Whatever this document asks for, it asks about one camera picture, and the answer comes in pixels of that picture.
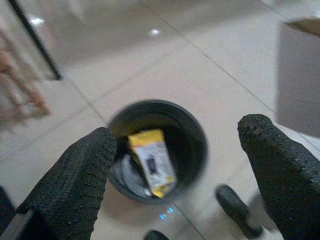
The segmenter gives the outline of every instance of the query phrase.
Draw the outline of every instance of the floor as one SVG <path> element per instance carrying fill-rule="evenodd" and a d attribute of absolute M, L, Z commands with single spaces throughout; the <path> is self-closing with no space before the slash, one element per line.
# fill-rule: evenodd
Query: floor
<path fill-rule="evenodd" d="M 203 126 L 208 165 L 197 187 L 167 205 L 143 205 L 109 182 L 92 240 L 245 239 L 214 198 L 220 183 L 250 204 L 258 192 L 238 139 L 242 116 L 276 119 L 277 47 L 283 22 L 320 13 L 318 0 L 110 0 L 57 31 L 62 81 L 39 85 L 52 110 L 3 130 L 0 183 L 18 206 L 63 151 L 142 99 L 175 102 Z M 320 140 L 279 126 L 320 159 Z M 173 212 L 165 220 L 160 214 Z M 261 240 L 281 240 L 264 231 Z"/>

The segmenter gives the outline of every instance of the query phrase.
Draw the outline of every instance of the yellow package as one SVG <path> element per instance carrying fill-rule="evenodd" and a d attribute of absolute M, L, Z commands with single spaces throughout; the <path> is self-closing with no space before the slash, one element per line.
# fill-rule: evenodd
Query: yellow package
<path fill-rule="evenodd" d="M 129 137 L 131 150 L 137 155 L 151 192 L 164 198 L 177 185 L 164 133 L 160 129 L 143 131 Z"/>

